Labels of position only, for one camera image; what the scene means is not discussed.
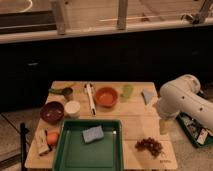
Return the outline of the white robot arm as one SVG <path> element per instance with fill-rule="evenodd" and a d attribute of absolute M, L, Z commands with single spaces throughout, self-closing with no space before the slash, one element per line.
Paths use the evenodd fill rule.
<path fill-rule="evenodd" d="M 163 84 L 156 110 L 162 119 L 175 118 L 180 112 L 196 119 L 205 128 L 213 130 L 213 103 L 200 97 L 199 80 L 185 74 Z"/>

